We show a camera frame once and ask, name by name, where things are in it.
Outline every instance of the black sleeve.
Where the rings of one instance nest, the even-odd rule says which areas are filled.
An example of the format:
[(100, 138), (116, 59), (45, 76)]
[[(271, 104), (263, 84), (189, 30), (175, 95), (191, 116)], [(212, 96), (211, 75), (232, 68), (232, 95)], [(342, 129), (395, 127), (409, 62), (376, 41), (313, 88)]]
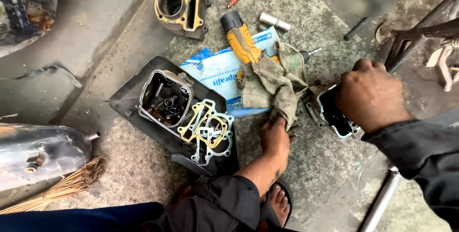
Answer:
[(201, 176), (187, 197), (164, 209), (156, 221), (143, 223), (142, 232), (233, 231), (238, 226), (255, 230), (260, 219), (260, 195), (249, 179)]
[(459, 229), (459, 109), (396, 123), (362, 140), (376, 145), (402, 176), (416, 180), (429, 207)]

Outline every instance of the yellow gasket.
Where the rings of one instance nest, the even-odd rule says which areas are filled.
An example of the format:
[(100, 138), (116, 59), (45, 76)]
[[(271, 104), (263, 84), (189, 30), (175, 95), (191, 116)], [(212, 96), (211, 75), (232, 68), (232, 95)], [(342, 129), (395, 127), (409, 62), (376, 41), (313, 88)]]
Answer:
[[(196, 126), (195, 130), (192, 132), (190, 138), (185, 138), (185, 133), (186, 131), (188, 130), (188, 128), (190, 127), (190, 125), (195, 121), (199, 111), (203, 108), (203, 107), (207, 107), (209, 110), (205, 113), (204, 117), (199, 121), (198, 125)], [(212, 115), (212, 106), (209, 106), (207, 105), (206, 103), (203, 103), (201, 105), (194, 105), (192, 106), (192, 110), (194, 113), (193, 115), (193, 118), (190, 120), (190, 122), (188, 123), (187, 126), (185, 127), (182, 127), (180, 126), (179, 128), (177, 128), (177, 131), (180, 133), (180, 136), (182, 138), (182, 140), (186, 141), (186, 142), (190, 142), (192, 139), (196, 138), (197, 140), (201, 140), (203, 142), (205, 142), (205, 144), (207, 145), (207, 147), (209, 148), (215, 148), (222, 140), (223, 138), (225, 137), (226, 135), (226, 131), (228, 130), (228, 125), (227, 123), (225, 123), (220, 117), (218, 116), (215, 116), (215, 115)], [(222, 133), (220, 134), (220, 136), (218, 136), (217, 138), (213, 139), (213, 140), (206, 140), (202, 137), (202, 135), (199, 133), (199, 127), (202, 125), (202, 123), (204, 121), (206, 121), (207, 119), (215, 119), (217, 120), (221, 126), (222, 126)]]
[[(184, 0), (184, 1), (185, 1), (185, 4), (188, 6), (188, 4), (189, 4), (188, 0)], [(200, 1), (196, 0), (195, 3), (196, 3), (196, 9), (198, 9)], [(186, 12), (184, 12), (181, 17), (179, 17), (179, 18), (177, 18), (175, 20), (169, 19), (166, 16), (163, 16), (162, 18), (160, 18), (157, 5), (158, 5), (158, 1), (155, 0), (155, 13), (156, 13), (156, 17), (159, 19), (159, 21), (181, 24), (183, 26), (183, 29), (187, 30), (187, 31), (194, 31), (194, 30), (196, 30), (196, 28), (198, 28), (199, 26), (202, 26), (203, 23), (204, 23), (204, 21), (198, 15), (198, 10), (195, 11), (195, 22), (193, 24), (193, 27), (195, 27), (194, 29), (189, 29), (189, 28), (186, 27), (186, 21), (187, 21)]]

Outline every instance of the broom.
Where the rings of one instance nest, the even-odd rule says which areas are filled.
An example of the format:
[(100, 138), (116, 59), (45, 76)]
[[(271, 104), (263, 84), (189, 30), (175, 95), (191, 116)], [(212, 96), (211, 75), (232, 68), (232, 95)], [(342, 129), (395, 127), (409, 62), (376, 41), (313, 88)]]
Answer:
[(99, 180), (103, 172), (102, 156), (92, 159), (79, 170), (65, 177), (45, 192), (24, 202), (0, 211), (7, 214), (21, 211), (44, 210), (50, 203), (89, 190), (89, 186)]

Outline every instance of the dirty rag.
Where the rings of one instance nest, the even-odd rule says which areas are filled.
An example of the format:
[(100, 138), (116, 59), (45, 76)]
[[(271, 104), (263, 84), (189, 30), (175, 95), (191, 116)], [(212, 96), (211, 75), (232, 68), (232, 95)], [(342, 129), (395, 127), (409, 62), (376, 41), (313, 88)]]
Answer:
[(241, 100), (244, 107), (272, 106), (271, 120), (284, 117), (288, 130), (295, 121), (298, 100), (308, 88), (304, 79), (304, 59), (287, 43), (276, 42), (274, 46), (281, 64), (263, 55), (257, 63), (242, 67)]

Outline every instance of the person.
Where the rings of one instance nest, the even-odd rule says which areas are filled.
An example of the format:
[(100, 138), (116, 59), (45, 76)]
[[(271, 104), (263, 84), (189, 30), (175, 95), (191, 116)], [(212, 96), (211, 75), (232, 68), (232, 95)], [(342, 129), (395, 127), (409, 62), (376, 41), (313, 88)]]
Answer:
[[(360, 60), (341, 77), (336, 105), (407, 179), (418, 182), (428, 206), (459, 230), (459, 112), (420, 121), (404, 108), (402, 84), (380, 63)], [(176, 204), (135, 204), (94, 210), (0, 215), (1, 231), (280, 231), (291, 210), (276, 180), (287, 167), (285, 120), (260, 131), (262, 154), (233, 176), (198, 178)], [(268, 203), (279, 225), (260, 222)]]

